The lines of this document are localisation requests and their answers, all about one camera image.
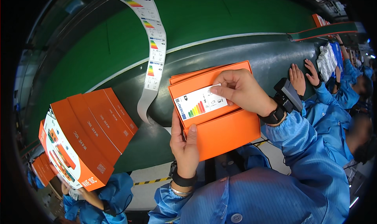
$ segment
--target fingernail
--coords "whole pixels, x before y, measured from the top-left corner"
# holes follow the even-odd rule
[[[213,94],[217,94],[217,89],[216,88],[214,88],[214,87],[211,87],[210,88],[210,91],[211,91],[211,93],[213,93]]]
[[[195,123],[191,124],[190,131],[191,132],[196,132],[196,125],[195,125]]]

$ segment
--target label barcode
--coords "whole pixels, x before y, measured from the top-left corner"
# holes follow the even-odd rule
[[[97,167],[97,169],[103,174],[106,170],[106,168],[100,163]]]

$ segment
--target dark conveyor belt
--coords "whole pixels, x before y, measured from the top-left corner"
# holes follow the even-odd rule
[[[305,42],[291,42],[288,35],[257,35],[229,38],[204,43],[172,52],[166,56],[166,64],[156,99],[148,114],[160,125],[171,126],[173,102],[167,90],[172,75],[197,71],[249,60],[253,74],[269,95],[274,95],[274,85],[288,77],[291,63],[296,63],[304,73],[304,59],[310,59],[316,66],[322,39]],[[127,146],[115,165],[114,173],[132,171],[170,162],[174,159],[170,146],[170,134],[161,127],[148,127],[142,123],[136,106],[143,91],[147,63],[136,66],[98,89],[112,87],[124,108],[139,127],[139,131]],[[314,90],[307,81],[304,98]]]

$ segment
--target strip of energy labels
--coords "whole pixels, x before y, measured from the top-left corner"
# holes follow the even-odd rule
[[[149,39],[149,61],[144,89],[138,103],[140,118],[150,124],[147,110],[155,99],[161,82],[166,55],[166,33],[154,0],[121,0],[139,17]]]

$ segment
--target floor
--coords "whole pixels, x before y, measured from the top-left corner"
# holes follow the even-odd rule
[[[253,141],[258,142],[265,140],[266,137],[262,135],[261,138]],[[290,174],[291,170],[288,166],[283,163],[284,156],[280,149],[276,148],[269,142],[262,143],[259,148],[261,151],[268,157],[271,163],[272,169],[282,173]],[[153,181],[156,179],[166,178],[169,174],[170,164],[165,163],[162,165],[153,166],[150,168],[135,170],[131,173],[131,177],[134,180],[134,183],[140,183],[144,181]],[[131,188],[134,197],[126,209],[126,211],[140,211],[140,210],[152,210],[156,207],[156,202],[154,201],[154,195],[156,189],[161,187],[164,184],[171,182],[171,179],[148,183],[148,184],[139,184]]]

